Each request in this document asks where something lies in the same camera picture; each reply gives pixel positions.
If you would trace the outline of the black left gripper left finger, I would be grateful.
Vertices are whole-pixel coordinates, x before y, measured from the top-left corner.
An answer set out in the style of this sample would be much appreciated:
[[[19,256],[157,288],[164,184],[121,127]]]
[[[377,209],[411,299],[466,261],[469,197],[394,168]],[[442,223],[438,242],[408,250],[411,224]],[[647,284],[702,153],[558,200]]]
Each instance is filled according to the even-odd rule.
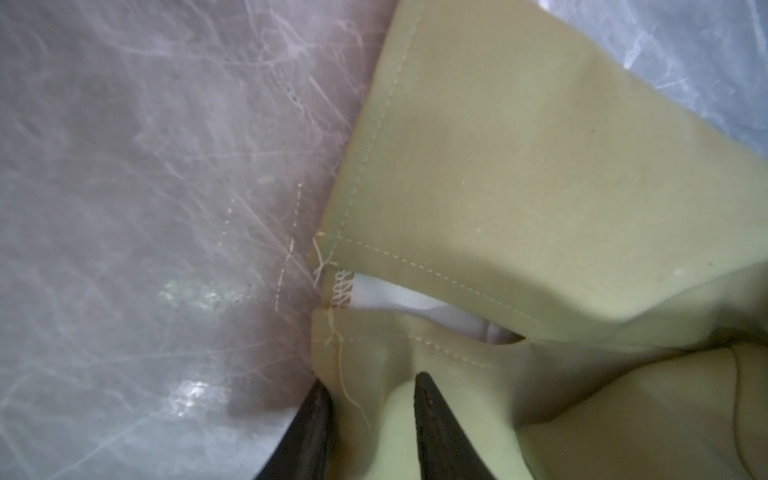
[[[333,401],[316,380],[256,480],[322,480],[327,477]]]

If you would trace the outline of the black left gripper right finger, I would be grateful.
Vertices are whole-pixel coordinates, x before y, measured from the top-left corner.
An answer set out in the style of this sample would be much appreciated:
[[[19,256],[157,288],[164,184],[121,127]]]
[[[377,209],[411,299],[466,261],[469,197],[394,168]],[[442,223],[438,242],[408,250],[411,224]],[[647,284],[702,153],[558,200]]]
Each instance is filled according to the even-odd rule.
[[[495,478],[427,372],[415,377],[414,415],[423,480]]]

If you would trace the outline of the olive green ruffled skirt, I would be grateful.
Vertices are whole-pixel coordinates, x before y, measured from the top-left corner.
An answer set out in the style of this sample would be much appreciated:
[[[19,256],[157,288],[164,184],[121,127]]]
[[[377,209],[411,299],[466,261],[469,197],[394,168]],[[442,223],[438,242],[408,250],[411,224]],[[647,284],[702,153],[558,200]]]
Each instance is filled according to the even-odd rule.
[[[767,475],[767,162],[530,1],[402,1],[320,230],[339,479]]]

